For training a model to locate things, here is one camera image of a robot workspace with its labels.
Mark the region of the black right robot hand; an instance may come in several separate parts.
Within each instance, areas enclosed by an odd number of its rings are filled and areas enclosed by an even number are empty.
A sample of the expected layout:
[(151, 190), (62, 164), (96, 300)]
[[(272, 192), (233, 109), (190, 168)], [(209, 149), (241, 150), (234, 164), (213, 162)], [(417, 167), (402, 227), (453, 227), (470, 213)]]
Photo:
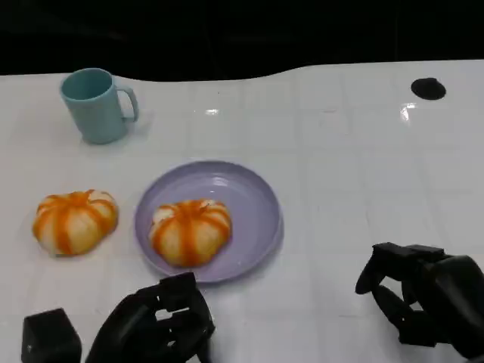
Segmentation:
[(469, 256), (375, 244), (355, 292), (373, 295), (400, 343), (449, 344), (471, 362), (483, 360), (483, 272)]

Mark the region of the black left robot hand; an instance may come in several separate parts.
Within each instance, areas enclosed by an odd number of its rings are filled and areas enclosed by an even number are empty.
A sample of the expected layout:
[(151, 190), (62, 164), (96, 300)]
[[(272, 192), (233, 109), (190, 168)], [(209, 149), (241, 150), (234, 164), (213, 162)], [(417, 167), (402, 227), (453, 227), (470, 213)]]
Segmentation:
[(126, 296), (98, 331), (87, 362), (211, 362), (216, 327), (192, 272)]

